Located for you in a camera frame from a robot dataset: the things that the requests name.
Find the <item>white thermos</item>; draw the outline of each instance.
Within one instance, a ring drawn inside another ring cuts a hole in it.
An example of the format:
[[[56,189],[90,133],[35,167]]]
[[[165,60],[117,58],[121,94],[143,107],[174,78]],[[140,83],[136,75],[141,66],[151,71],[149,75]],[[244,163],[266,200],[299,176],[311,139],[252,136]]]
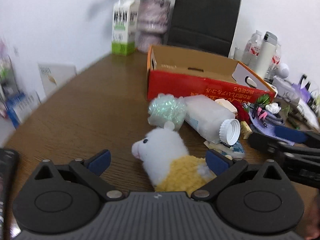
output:
[[[262,40],[261,50],[259,52],[256,65],[255,67],[252,67],[252,70],[255,71],[255,73],[257,73],[262,79],[264,79],[264,76],[268,71],[277,43],[277,36],[271,32],[266,32]]]

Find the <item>wooden table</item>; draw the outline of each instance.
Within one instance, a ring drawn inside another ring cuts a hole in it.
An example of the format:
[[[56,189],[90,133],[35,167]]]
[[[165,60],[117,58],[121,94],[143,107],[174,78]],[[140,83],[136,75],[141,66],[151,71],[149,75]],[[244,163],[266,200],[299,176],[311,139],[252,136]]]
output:
[[[153,190],[141,163],[131,154],[132,144],[152,129],[147,121],[146,59],[140,53],[105,57],[50,97],[17,129],[6,144],[21,153],[10,200],[41,160],[65,164],[102,149],[112,154],[103,179],[124,191]],[[179,133],[191,154],[204,157],[207,148],[195,130],[184,124]],[[271,158],[244,140],[241,143],[249,163]],[[309,205],[316,190],[295,186]]]

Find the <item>vase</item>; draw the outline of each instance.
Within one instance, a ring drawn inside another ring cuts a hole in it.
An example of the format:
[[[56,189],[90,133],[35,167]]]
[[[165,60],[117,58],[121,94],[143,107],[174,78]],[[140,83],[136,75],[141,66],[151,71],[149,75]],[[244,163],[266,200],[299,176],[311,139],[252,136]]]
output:
[[[140,31],[138,50],[148,52],[150,45],[162,43],[162,35],[168,30],[170,2],[167,0],[141,0],[137,29]]]

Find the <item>white plush toy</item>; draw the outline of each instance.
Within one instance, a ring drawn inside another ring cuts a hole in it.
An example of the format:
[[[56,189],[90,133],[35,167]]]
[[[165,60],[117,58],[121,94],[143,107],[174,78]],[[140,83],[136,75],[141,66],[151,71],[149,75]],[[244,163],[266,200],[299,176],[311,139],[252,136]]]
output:
[[[155,191],[186,191],[191,195],[216,177],[205,159],[189,154],[180,135],[167,124],[134,143],[132,154],[143,161]]]

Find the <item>plastic bottle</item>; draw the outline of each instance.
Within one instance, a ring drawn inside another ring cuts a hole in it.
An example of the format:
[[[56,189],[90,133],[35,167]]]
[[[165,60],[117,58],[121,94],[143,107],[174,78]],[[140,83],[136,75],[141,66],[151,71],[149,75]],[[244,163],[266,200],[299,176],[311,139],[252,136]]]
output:
[[[235,114],[204,95],[185,97],[185,121],[209,142],[234,145],[240,135]]]
[[[280,63],[280,59],[281,59],[281,44],[278,42],[277,46],[276,46],[276,51],[272,57],[270,66],[268,68],[268,71],[266,73],[265,79],[268,82],[272,82],[273,81],[273,77],[275,75],[275,71],[278,68],[278,64]]]
[[[244,54],[242,57],[242,62],[247,66],[250,63],[252,56],[258,56],[261,45],[262,45],[262,32],[256,30],[254,34],[252,34],[251,39],[247,42],[247,45],[244,49]]]

